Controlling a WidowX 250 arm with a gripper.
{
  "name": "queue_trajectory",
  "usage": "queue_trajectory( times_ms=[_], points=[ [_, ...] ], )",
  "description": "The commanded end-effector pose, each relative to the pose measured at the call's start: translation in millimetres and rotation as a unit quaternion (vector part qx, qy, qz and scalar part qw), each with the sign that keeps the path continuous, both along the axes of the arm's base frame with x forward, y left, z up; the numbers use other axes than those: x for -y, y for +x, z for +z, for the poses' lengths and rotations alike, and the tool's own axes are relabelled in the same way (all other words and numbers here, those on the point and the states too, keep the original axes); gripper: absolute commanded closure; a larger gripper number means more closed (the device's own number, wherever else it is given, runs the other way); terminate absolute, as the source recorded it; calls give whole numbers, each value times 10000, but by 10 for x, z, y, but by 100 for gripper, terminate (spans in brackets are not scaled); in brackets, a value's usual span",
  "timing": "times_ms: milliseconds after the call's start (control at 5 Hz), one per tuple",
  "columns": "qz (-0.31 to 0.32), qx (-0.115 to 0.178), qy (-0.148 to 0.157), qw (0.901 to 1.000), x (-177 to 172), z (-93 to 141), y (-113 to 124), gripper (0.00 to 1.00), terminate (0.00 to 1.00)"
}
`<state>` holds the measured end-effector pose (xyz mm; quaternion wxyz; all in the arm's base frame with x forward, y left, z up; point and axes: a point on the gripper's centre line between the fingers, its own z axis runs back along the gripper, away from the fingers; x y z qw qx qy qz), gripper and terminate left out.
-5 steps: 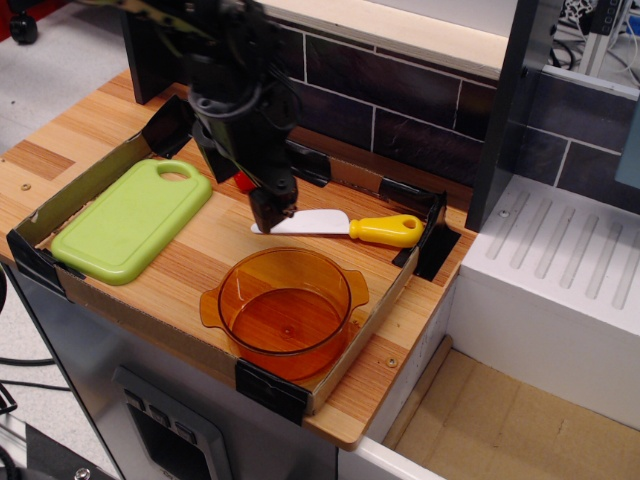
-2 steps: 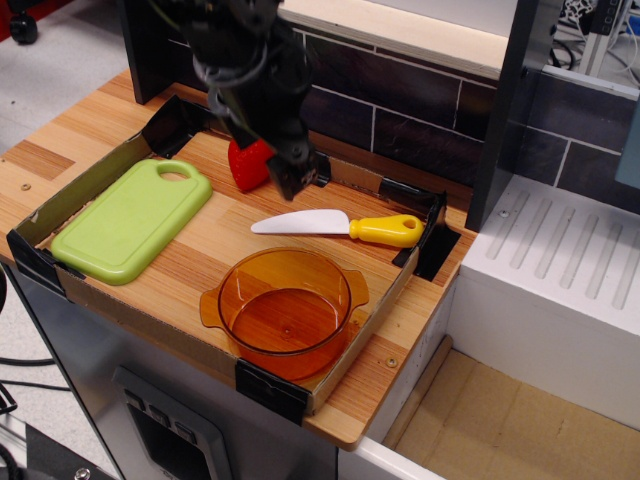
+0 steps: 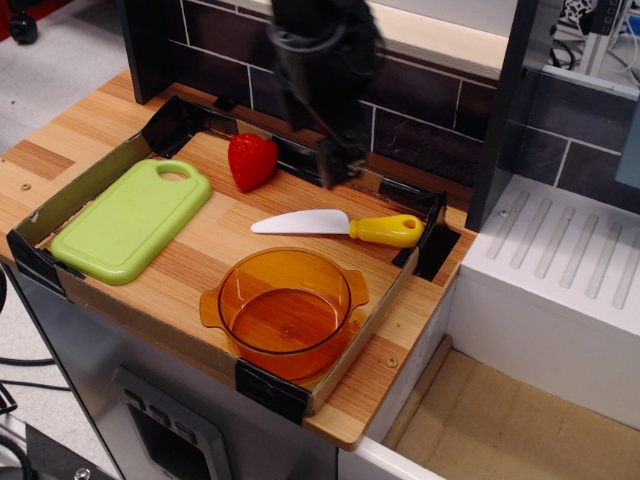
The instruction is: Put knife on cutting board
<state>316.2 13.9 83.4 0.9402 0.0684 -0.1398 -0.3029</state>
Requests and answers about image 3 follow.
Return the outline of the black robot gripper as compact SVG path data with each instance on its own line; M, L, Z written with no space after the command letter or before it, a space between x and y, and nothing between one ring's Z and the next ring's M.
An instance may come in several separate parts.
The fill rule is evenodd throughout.
M360 98L373 80L371 44L277 44L275 74L292 127L311 122L327 138L317 142L323 186L361 176L369 134Z

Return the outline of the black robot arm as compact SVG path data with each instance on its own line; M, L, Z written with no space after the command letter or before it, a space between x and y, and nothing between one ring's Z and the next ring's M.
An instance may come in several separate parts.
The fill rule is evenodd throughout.
M318 127L316 164L331 189L360 176L370 133L361 97L378 73L384 40L364 1L273 1L267 35L285 118Z

